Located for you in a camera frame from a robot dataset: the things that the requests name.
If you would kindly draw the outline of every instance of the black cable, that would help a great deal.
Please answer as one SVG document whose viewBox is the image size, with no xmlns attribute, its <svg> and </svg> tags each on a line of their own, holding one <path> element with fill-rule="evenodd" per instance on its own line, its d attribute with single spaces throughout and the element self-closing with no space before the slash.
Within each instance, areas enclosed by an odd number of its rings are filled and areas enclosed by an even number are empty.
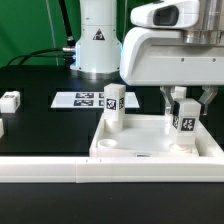
<svg viewBox="0 0 224 224">
<path fill-rule="evenodd" d="M 26 55 L 20 62 L 19 65 L 23 65 L 24 62 L 26 62 L 29 58 L 31 58 L 34 55 L 38 54 L 44 54 L 44 53 L 50 53 L 50 52 L 56 52 L 56 51 L 63 51 L 62 48 L 50 48 L 50 49 L 45 49 L 45 50 L 40 50 L 40 51 L 35 51 L 29 55 Z"/>
<path fill-rule="evenodd" d="M 9 66 L 13 61 L 19 59 L 19 58 L 25 58 L 25 57 L 28 57 L 29 56 L 29 59 L 30 58 L 72 58 L 71 55 L 20 55 L 20 56 L 17 56 L 15 58 L 12 58 L 8 63 L 7 63 L 7 66 Z"/>
<path fill-rule="evenodd" d="M 62 13 L 63 21 L 64 21 L 65 32 L 67 35 L 67 44 L 68 46 L 73 47 L 75 46 L 75 39 L 73 38 L 73 35 L 72 35 L 72 29 L 71 29 L 71 25 L 68 18 L 68 11 L 66 8 L 65 0 L 59 0 L 59 4 L 61 7 L 61 13 Z"/>
</svg>

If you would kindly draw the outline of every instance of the metal bracket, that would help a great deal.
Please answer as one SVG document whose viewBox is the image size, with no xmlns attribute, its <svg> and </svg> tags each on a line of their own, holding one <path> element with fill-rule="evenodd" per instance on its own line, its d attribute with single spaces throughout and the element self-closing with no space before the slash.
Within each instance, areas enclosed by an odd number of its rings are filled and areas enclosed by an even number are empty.
<svg viewBox="0 0 224 224">
<path fill-rule="evenodd" d="M 204 93 L 199 99 L 199 102 L 202 104 L 201 114 L 207 115 L 208 105 L 212 102 L 212 100 L 217 95 L 218 87 L 217 86 L 203 86 L 202 89 L 204 90 Z"/>
<path fill-rule="evenodd" d="M 174 93 L 175 86 L 161 86 L 160 91 L 162 92 L 163 97 L 166 101 L 165 113 L 166 114 L 173 114 L 174 100 L 173 100 L 173 97 L 172 97 L 171 93 Z"/>
</svg>

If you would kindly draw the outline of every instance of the white wooden block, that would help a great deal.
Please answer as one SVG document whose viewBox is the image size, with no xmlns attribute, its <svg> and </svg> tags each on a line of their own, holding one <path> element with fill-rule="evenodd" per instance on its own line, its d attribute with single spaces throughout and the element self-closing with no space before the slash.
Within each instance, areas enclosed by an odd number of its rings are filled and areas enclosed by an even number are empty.
<svg viewBox="0 0 224 224">
<path fill-rule="evenodd" d="M 1 113 L 15 113 L 20 106 L 20 93 L 17 91 L 5 92 L 0 99 Z"/>
</svg>

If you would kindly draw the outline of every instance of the small white cube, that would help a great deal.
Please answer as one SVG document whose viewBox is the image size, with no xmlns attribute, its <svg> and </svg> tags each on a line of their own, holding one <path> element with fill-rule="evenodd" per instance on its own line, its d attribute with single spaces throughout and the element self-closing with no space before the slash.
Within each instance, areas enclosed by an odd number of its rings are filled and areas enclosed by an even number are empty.
<svg viewBox="0 0 224 224">
<path fill-rule="evenodd" d="M 179 110 L 171 120 L 169 136 L 177 145 L 195 144 L 201 105 L 193 99 L 176 99 Z"/>
<path fill-rule="evenodd" d="M 4 135 L 3 120 L 0 119 L 0 138 Z"/>
<path fill-rule="evenodd" d="M 5 92 L 0 99 L 1 113 L 15 113 L 20 106 L 20 93 L 17 91 Z"/>
</svg>

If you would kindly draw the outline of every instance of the printed marker sheet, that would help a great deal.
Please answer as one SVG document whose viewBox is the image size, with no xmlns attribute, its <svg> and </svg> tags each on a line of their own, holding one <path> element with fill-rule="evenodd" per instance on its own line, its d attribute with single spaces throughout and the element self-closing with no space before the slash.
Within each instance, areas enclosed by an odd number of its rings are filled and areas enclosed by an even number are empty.
<svg viewBox="0 0 224 224">
<path fill-rule="evenodd" d="M 51 108 L 103 108 L 103 92 L 57 92 Z M 125 93 L 125 108 L 139 108 L 134 92 Z"/>
</svg>

